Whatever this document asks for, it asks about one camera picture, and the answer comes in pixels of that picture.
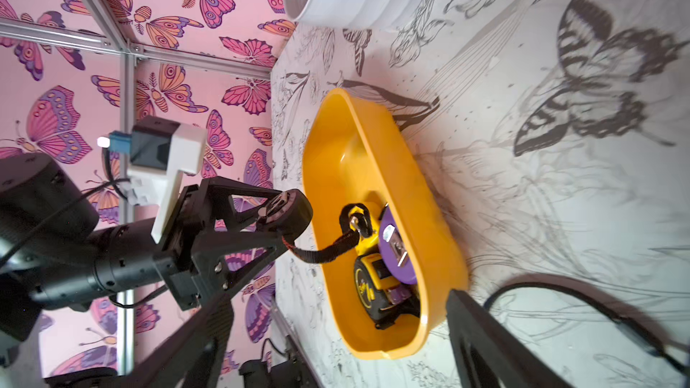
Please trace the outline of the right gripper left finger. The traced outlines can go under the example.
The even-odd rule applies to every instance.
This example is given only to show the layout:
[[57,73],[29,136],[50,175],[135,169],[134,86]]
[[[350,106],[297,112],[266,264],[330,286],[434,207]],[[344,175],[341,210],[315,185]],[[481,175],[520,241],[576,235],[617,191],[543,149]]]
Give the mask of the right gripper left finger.
[[215,295],[117,387],[215,387],[234,322],[230,294]]

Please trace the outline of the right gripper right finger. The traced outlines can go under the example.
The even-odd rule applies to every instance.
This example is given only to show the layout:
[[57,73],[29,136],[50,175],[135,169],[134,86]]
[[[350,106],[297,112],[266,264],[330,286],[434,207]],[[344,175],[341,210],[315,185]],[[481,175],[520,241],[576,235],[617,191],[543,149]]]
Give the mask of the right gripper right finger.
[[465,291],[447,298],[449,339],[463,387],[567,387]]

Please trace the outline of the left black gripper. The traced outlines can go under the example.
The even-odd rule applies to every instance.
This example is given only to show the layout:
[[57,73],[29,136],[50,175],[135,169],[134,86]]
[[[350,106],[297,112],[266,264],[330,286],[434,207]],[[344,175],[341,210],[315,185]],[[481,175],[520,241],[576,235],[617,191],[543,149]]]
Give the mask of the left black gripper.
[[313,209],[301,190],[273,190],[228,178],[189,186],[154,258],[183,310],[221,293],[234,296],[307,230]]

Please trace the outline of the yellow black tape measure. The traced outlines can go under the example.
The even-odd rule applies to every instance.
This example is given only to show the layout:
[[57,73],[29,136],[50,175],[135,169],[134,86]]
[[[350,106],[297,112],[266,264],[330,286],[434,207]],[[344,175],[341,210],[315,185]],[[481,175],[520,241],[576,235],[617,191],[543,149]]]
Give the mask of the yellow black tape measure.
[[355,260],[354,282],[359,301],[377,330],[394,326],[402,315],[420,317],[418,296],[393,276],[379,253]]

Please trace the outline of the purple tape measure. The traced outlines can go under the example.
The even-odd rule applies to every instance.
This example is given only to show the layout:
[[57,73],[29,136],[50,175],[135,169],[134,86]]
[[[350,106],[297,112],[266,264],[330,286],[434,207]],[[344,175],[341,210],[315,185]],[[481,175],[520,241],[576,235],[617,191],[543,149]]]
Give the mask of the purple tape measure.
[[408,286],[418,284],[402,232],[388,206],[385,206],[380,219],[378,249],[387,269],[398,281]]

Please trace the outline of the yellow plastic storage box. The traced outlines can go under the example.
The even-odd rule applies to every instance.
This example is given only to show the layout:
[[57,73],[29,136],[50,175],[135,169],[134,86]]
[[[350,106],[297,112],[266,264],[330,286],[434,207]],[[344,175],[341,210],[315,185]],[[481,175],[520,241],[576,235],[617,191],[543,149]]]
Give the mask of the yellow plastic storage box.
[[391,113],[343,89],[330,91],[305,143],[302,177],[318,249],[352,232],[379,253],[380,219],[385,206],[392,210],[417,276],[413,291],[420,317],[402,315],[394,326],[377,330],[355,287],[354,263],[363,255],[358,250],[323,265],[325,290],[335,325],[355,357],[416,354],[445,320],[449,292],[468,288],[469,269]]

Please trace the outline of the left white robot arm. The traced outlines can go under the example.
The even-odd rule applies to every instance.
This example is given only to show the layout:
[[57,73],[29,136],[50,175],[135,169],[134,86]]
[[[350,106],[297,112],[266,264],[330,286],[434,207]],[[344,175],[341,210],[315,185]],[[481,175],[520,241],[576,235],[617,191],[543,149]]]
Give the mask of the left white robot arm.
[[216,177],[180,193],[155,240],[153,220],[98,229],[86,194],[46,154],[1,162],[1,342],[30,336],[41,312],[163,282],[183,310],[235,295],[309,226],[300,190]]

